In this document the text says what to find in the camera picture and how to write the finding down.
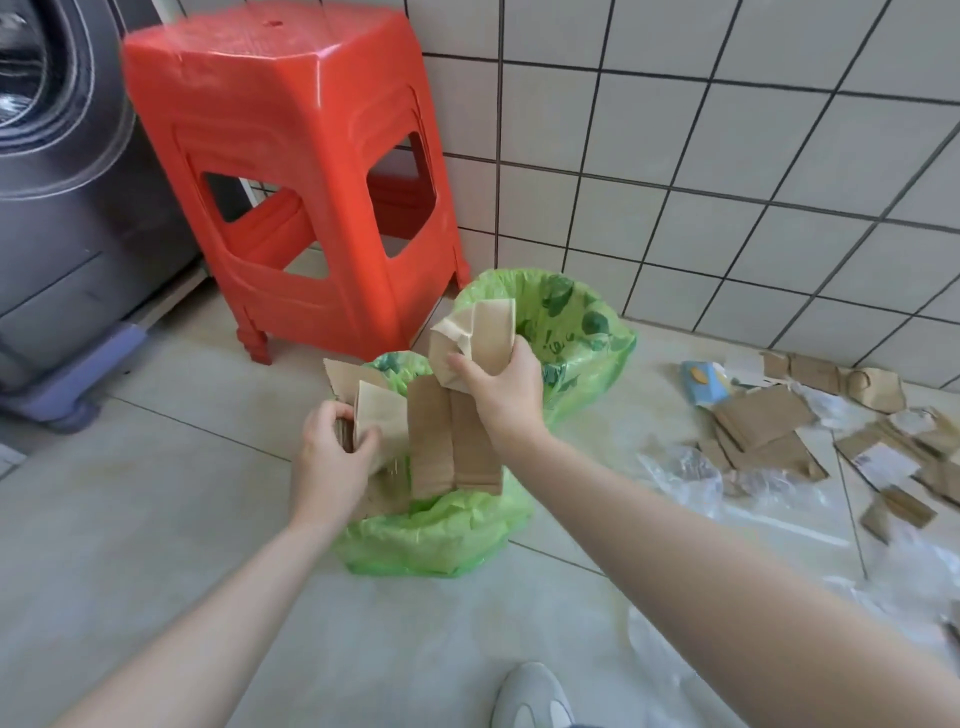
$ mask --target left hand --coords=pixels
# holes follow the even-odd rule
[[[353,407],[328,400],[303,423],[303,445],[294,460],[291,482],[291,527],[333,525],[339,533],[367,488],[380,431],[371,430],[356,452],[346,452],[333,431],[339,419],[352,420]]]

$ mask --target shoe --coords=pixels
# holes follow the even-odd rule
[[[569,728],[573,712],[564,689],[546,665],[515,667],[500,686],[491,728]]]

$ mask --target washing machine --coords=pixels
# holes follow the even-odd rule
[[[0,408],[60,429],[142,341],[127,317],[198,248],[124,91],[150,0],[0,0]],[[228,219],[240,181],[212,181]]]

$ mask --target cardboard piece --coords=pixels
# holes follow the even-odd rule
[[[470,395],[445,388],[432,375],[407,385],[413,498],[454,488],[503,492],[503,466]]]
[[[950,457],[960,449],[960,430],[947,415],[935,407],[911,407],[895,412],[887,420],[940,457]]]
[[[717,440],[735,470],[787,471],[811,483],[826,480],[829,474],[806,448],[796,432],[750,450],[740,449],[722,427],[717,427]]]
[[[790,376],[801,384],[831,395],[840,394],[840,370],[825,359],[790,354]]]
[[[897,486],[884,488],[860,517],[860,523],[884,544],[890,543],[890,519],[898,519],[923,528],[933,521],[937,512]]]
[[[515,331],[514,299],[478,301],[454,311],[430,329],[430,368],[442,386],[468,394],[465,383],[446,363],[447,355],[459,352],[496,376],[510,363]]]
[[[854,369],[847,375],[847,396],[877,412],[891,414],[906,406],[900,375],[883,369]]]
[[[928,454],[883,422],[867,425],[834,446],[875,490],[899,485],[932,462]]]
[[[758,448],[817,421],[803,398],[782,384],[717,402],[713,415],[743,450]]]
[[[960,465],[950,461],[927,463],[914,478],[934,495],[960,507]]]
[[[350,515],[350,522],[407,513],[410,509],[410,489],[407,487],[406,468],[402,460],[394,459],[402,457],[409,447],[409,434],[402,434],[407,432],[406,399],[391,391],[386,377],[376,369],[336,359],[324,359],[324,368],[334,396],[354,408],[355,422],[337,420],[334,424],[334,433],[343,449],[354,452],[363,439],[363,433],[374,425],[383,432],[381,451],[374,459],[375,470],[367,479],[367,490]],[[403,404],[394,398],[400,398]],[[399,418],[401,407],[404,415],[402,423]]]

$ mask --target right hand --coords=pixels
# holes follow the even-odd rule
[[[546,431],[540,361],[522,336],[514,340],[510,364],[497,376],[459,353],[450,354],[447,363],[476,400],[480,420],[501,456],[518,438]]]

